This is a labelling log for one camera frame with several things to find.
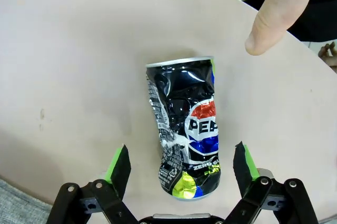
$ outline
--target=gray fabric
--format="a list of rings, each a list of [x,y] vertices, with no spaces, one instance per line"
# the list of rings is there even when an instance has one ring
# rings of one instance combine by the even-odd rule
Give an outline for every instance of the gray fabric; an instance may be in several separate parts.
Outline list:
[[[0,179],[1,224],[45,224],[51,208]]]

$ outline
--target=black can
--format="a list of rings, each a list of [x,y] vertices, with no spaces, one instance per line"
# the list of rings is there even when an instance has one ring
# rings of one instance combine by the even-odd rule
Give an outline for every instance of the black can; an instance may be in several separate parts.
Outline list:
[[[193,199],[220,181],[212,57],[146,65],[150,104],[163,148],[159,180],[174,197]]]

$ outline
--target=can rim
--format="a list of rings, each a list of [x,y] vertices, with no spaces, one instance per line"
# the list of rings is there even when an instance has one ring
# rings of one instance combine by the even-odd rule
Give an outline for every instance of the can rim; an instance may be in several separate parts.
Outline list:
[[[146,68],[166,66],[166,65],[175,65],[175,64],[188,63],[188,62],[193,62],[193,61],[211,60],[213,58],[214,58],[213,56],[181,58],[181,59],[176,59],[176,60],[163,61],[159,63],[147,64]]]

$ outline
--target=human hand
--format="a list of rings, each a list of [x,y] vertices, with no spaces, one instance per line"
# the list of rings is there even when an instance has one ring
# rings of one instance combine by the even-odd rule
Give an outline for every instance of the human hand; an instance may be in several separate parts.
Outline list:
[[[275,45],[300,17],[309,0],[265,0],[245,43],[251,55],[261,55]]]

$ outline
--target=fingernail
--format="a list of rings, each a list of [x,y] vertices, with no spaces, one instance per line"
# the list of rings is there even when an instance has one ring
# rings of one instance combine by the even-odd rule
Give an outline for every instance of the fingernail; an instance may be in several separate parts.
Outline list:
[[[247,38],[245,42],[246,50],[248,52],[252,51],[255,47],[255,39],[252,33],[249,34],[249,37]]]

